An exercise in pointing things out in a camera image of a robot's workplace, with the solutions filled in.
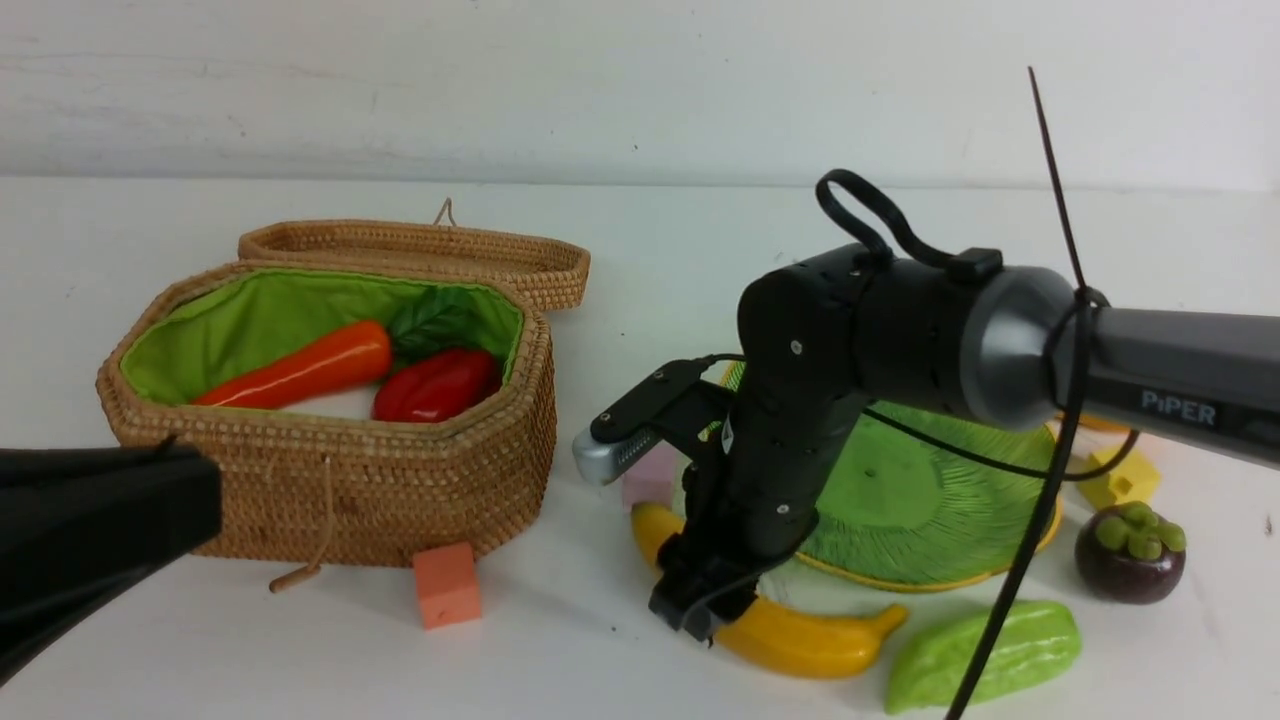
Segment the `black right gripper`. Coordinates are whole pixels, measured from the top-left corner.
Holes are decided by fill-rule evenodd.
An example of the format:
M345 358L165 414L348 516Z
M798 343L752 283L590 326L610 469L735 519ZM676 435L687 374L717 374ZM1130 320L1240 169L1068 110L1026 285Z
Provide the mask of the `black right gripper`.
M686 524L658 548L648 607L669 629L713 642L755 602L764 571L817 527L817 500L868 398L744 380L692 460Z

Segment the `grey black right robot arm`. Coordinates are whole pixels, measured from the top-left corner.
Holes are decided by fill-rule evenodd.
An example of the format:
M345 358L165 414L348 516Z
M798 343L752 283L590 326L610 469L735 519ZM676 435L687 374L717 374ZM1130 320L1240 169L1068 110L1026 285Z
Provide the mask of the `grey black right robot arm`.
M1047 495L1083 413L1277 464L1276 318L1093 302L983 249L929 265L850 245L750 283L746 373L721 414L731 441L669 434L704 492L659 553L649 609L699 641L736 621L817 528L818 495L876 401L1014 430L1062 411Z

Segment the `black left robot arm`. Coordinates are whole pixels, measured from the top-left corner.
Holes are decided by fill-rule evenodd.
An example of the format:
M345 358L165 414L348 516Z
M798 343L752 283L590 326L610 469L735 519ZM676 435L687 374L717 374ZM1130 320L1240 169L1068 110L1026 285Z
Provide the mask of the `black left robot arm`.
M1 679L216 538L221 470L191 445L1 451Z

